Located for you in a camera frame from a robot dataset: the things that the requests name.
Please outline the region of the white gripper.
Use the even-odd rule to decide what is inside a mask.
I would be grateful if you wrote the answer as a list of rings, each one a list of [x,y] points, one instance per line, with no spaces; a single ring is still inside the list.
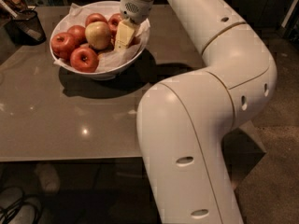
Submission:
[[[137,26],[150,14],[153,0],[120,0],[120,13],[125,19],[119,22],[115,36],[116,51],[128,49],[133,41]]]

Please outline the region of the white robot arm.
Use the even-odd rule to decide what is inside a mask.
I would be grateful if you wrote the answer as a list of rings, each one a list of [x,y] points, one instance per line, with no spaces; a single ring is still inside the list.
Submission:
[[[162,224],[243,224],[221,152],[257,116],[277,83],[274,58],[223,0],[167,0],[205,68],[164,79],[140,100],[138,142]],[[153,0],[121,0],[130,24]]]

